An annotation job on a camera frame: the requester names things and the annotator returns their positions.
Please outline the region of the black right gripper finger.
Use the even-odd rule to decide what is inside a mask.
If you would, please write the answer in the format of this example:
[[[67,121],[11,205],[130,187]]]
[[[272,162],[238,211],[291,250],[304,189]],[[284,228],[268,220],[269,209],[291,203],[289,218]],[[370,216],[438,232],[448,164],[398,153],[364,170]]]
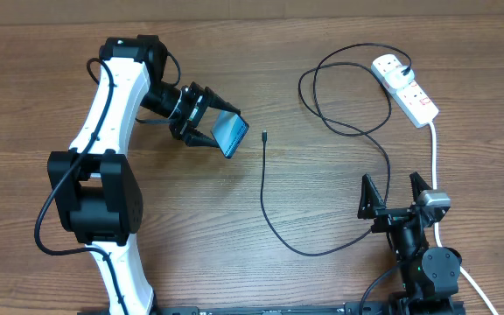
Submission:
[[[371,176],[366,173],[361,179],[360,204],[358,208],[358,219],[375,219],[383,216],[387,210],[386,204],[379,194]]]
[[[416,204],[426,204],[426,193],[431,187],[424,181],[418,172],[412,172],[409,175],[413,201]]]

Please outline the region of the blue Samsung Galaxy smartphone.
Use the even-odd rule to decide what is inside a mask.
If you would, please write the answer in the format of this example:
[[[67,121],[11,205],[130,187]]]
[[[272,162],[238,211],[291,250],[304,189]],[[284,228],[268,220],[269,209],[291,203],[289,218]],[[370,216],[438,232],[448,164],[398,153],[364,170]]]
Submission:
[[[221,111],[211,128],[213,139],[225,158],[235,154],[248,130],[249,125],[240,115],[228,111]]]

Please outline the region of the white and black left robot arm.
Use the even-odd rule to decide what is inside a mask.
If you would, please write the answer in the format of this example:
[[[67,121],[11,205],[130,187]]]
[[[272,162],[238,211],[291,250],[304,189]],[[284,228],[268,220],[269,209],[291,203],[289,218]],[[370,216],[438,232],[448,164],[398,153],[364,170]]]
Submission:
[[[171,52],[156,35],[108,38],[99,55],[98,89],[78,136],[47,161],[52,190],[34,228],[38,248],[49,256],[88,252],[108,293],[107,314],[158,314],[157,295],[144,274],[137,232],[144,201],[127,158],[130,137],[145,108],[158,114],[150,124],[166,124],[189,147],[218,148],[231,158],[249,130],[241,111],[210,87],[163,80]],[[50,205],[80,247],[52,250],[41,240]]]

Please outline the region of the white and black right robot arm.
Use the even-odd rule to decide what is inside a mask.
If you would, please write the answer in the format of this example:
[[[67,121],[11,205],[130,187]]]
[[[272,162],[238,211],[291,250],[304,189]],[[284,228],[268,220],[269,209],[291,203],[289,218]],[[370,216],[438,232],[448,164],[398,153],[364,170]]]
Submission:
[[[464,304],[452,301],[452,296],[459,292],[461,254],[453,248],[430,246],[424,232],[445,217],[451,199],[446,192],[431,188],[418,173],[409,177],[413,201],[401,208],[388,208],[371,177],[367,174],[362,177],[358,217],[373,222],[372,233],[389,236],[395,266],[369,285],[357,312],[464,314]],[[373,288],[397,271],[403,290],[389,294],[386,302],[367,305]]]

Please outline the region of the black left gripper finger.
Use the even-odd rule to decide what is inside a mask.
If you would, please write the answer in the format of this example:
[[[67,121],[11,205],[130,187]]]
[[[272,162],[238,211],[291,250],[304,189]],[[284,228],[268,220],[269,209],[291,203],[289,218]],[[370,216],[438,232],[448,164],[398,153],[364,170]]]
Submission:
[[[204,96],[206,97],[206,105],[209,108],[235,113],[238,116],[241,114],[238,108],[233,106],[230,102],[224,101],[210,87],[205,87]]]
[[[190,128],[182,133],[182,140],[188,147],[212,147],[218,148],[217,142],[200,131]]]

